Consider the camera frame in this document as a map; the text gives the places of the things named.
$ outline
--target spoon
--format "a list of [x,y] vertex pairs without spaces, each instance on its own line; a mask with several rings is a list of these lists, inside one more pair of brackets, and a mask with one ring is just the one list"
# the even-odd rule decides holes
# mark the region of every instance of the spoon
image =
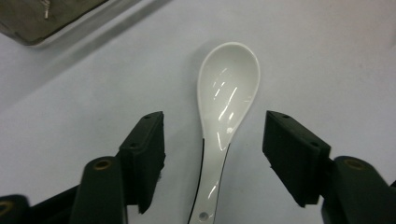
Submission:
[[214,223],[228,147],[253,102],[259,83],[259,62],[254,53],[240,43],[216,47],[201,65],[198,107],[204,152],[189,224]]

